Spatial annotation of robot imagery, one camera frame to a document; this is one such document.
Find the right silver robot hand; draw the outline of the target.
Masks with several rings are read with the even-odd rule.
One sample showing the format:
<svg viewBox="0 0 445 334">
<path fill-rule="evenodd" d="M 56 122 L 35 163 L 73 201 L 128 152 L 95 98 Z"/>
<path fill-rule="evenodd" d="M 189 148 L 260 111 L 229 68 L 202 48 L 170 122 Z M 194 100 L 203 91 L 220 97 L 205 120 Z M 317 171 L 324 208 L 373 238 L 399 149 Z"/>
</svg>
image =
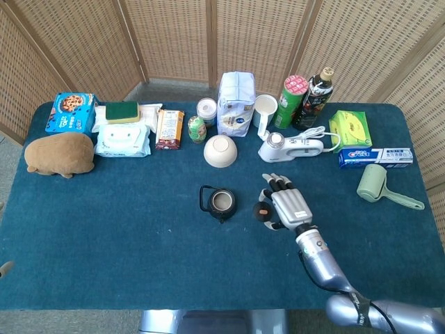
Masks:
<svg viewBox="0 0 445 334">
<path fill-rule="evenodd" d="M 312 223 L 313 214 L 301 192 L 284 175 L 261 175 L 270 189 L 262 189 L 254 205 L 254 217 L 270 230 L 286 228 L 300 235 L 317 229 Z"/>
</svg>

